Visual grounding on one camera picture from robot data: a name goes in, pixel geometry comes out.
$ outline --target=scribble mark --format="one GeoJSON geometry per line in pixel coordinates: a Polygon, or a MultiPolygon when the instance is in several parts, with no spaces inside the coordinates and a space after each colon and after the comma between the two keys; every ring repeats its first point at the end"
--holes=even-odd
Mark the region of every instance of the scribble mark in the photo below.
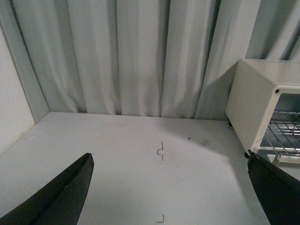
{"type": "Polygon", "coordinates": [[[165,221],[165,216],[164,216],[164,214],[163,214],[163,221],[162,221],[162,222],[156,222],[156,223],[157,223],[157,224],[163,224],[164,221],[165,221]]]}
{"type": "Polygon", "coordinates": [[[158,154],[159,156],[161,156],[161,158],[164,160],[164,155],[158,153],[158,151],[162,151],[162,150],[164,150],[163,142],[161,142],[161,149],[158,149],[158,150],[157,150],[157,154],[158,154]]]}

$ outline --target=curtain fold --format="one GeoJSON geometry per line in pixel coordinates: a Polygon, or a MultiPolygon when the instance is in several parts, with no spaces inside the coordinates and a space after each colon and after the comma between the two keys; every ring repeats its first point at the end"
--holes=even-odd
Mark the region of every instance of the curtain fold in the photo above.
{"type": "Polygon", "coordinates": [[[226,120],[239,59],[300,60],[298,0],[12,1],[51,111],[226,120]]]}
{"type": "Polygon", "coordinates": [[[121,114],[115,0],[68,0],[86,111],[121,114]]]}
{"type": "Polygon", "coordinates": [[[67,1],[13,4],[50,111],[86,112],[67,1]]]}
{"type": "Polygon", "coordinates": [[[235,64],[246,56],[260,0],[223,0],[195,118],[226,120],[235,64]]]}
{"type": "Polygon", "coordinates": [[[217,0],[172,0],[162,117],[194,118],[208,59],[217,0]]]}
{"type": "Polygon", "coordinates": [[[122,115],[160,116],[170,0],[117,0],[122,115]]]}
{"type": "Polygon", "coordinates": [[[262,0],[246,57],[288,60],[300,34],[300,1],[262,0]]]}

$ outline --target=toaster oven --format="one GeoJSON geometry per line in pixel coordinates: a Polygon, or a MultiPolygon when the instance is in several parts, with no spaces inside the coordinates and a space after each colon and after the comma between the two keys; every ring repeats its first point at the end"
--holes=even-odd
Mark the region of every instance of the toaster oven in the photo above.
{"type": "Polygon", "coordinates": [[[300,62],[238,62],[226,115],[249,155],[300,163],[300,62]]]}

